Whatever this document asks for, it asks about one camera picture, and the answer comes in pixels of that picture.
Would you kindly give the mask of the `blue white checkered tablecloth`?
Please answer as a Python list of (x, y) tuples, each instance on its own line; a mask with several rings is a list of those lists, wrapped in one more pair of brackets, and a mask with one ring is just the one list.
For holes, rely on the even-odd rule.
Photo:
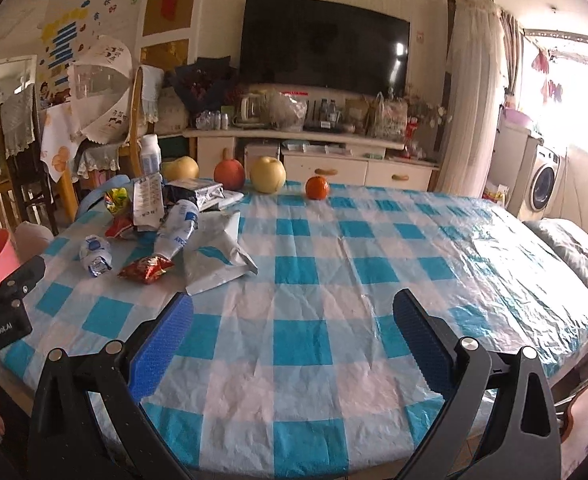
[(487, 200), (298, 183), (239, 204), (256, 274), (193, 299), (195, 315), (143, 405), (190, 468), (253, 477), (350, 474), (404, 460), (442, 398), (393, 318), (409, 289), (485, 348), (537, 350), (550, 382), (588, 352), (588, 289)]

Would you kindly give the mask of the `white grey foil bag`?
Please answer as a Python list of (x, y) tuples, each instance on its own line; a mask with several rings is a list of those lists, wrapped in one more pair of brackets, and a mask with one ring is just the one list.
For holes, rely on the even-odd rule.
[(185, 290), (191, 296), (208, 292), (245, 274), (258, 274), (258, 266), (239, 244), (239, 211), (203, 212), (198, 229), (183, 250)]

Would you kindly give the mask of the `white blue printed package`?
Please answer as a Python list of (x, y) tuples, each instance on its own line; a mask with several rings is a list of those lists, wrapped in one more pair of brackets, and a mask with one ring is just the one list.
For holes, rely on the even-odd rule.
[(165, 216), (163, 177), (159, 172), (133, 182), (132, 218), (134, 226), (158, 230)]

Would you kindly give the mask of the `crushed plastic water bottle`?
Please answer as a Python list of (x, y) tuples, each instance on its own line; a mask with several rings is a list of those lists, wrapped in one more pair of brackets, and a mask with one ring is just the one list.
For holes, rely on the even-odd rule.
[(168, 260), (184, 248), (198, 229), (199, 210), (191, 200), (178, 200), (158, 231), (153, 254)]

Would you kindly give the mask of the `dark silver foil bag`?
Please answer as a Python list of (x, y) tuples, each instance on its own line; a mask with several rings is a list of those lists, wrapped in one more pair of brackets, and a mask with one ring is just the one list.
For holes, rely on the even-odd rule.
[(216, 207), (224, 199), (221, 183), (206, 179), (179, 179), (165, 185), (169, 204), (190, 200), (200, 211)]

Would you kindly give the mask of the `yellow pear right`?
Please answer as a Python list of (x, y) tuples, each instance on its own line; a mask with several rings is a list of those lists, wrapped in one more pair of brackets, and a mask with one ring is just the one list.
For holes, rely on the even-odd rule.
[(251, 166), (251, 184), (259, 193), (277, 193), (283, 188), (285, 180), (285, 167), (277, 158), (262, 156)]

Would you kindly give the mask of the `yellow green snack bag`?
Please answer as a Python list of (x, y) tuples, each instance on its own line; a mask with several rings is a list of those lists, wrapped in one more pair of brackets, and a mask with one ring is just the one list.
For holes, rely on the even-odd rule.
[(124, 186), (110, 188), (104, 193), (104, 203), (112, 216), (116, 217), (119, 214), (125, 214), (131, 204), (128, 190)]

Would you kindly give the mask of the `white mesh food cover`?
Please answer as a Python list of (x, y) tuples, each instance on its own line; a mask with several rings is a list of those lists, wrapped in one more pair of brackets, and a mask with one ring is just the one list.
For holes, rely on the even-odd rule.
[(123, 140), (133, 80), (128, 47), (102, 35), (69, 66), (68, 76), (72, 114), (80, 132), (102, 145)]

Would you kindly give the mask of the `yellow pear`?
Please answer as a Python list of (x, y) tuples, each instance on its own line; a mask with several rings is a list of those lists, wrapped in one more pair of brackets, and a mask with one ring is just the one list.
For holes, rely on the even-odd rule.
[(283, 188), (285, 180), (285, 167), (277, 158), (262, 156), (251, 166), (251, 184), (259, 193), (277, 193)]
[(184, 179), (197, 179), (199, 167), (195, 159), (190, 156), (182, 156), (177, 159), (163, 162), (161, 173), (167, 182)]

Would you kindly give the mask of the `electric kettle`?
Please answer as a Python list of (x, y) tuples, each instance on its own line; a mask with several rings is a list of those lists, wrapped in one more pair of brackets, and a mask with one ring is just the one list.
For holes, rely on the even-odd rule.
[(239, 100), (235, 123), (239, 127), (263, 125), (266, 122), (267, 96), (261, 92), (246, 93)]

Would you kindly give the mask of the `wooden chair light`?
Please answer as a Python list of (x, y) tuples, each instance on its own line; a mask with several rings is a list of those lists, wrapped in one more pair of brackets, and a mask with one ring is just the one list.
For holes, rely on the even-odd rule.
[[(142, 127), (141, 120), (143, 119), (142, 113), (142, 84), (143, 74), (141, 67), (137, 67), (133, 78), (131, 96), (130, 96), (130, 122), (128, 135), (119, 145), (118, 154), (120, 157), (124, 157), (129, 160), (129, 165), (126, 166), (129, 177), (142, 177), (143, 170), (140, 160), (140, 141), (141, 137), (144, 136), (147, 127)], [(77, 199), (76, 191), (73, 188), (71, 171), (72, 160), (67, 162), (65, 171), (62, 173), (62, 177), (58, 180), (58, 192), (60, 199), (62, 200), (62, 208), (64, 208), (65, 214), (69, 221), (73, 221), (76, 218), (76, 214), (79, 209), (79, 202)]]

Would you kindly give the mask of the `red snack wrapper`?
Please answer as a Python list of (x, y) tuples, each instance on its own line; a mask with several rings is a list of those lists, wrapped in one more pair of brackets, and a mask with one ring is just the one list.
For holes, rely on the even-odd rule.
[(173, 266), (173, 262), (162, 255), (150, 255), (138, 258), (127, 264), (119, 272), (120, 278), (142, 283), (152, 284), (159, 280)]

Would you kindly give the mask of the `small crushed clear bottle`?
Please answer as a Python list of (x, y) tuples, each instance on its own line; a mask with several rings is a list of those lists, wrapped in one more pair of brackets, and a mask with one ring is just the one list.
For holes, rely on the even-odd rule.
[(85, 237), (79, 249), (82, 266), (88, 270), (93, 278), (111, 270), (111, 250), (107, 240), (97, 235)]

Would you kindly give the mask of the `dark wooden chair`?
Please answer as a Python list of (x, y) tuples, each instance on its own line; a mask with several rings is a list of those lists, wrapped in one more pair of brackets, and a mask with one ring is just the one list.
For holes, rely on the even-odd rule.
[(55, 195), (41, 160), (39, 131), (34, 84), (27, 84), (0, 105), (0, 161), (20, 221), (29, 221), (29, 212), (38, 220), (43, 210), (50, 230), (57, 234)]

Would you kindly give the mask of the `red plastic snack bag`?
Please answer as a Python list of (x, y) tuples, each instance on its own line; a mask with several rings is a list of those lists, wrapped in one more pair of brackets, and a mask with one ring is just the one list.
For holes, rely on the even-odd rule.
[(134, 237), (134, 224), (130, 214), (120, 214), (112, 218), (105, 237), (110, 240), (131, 240)]

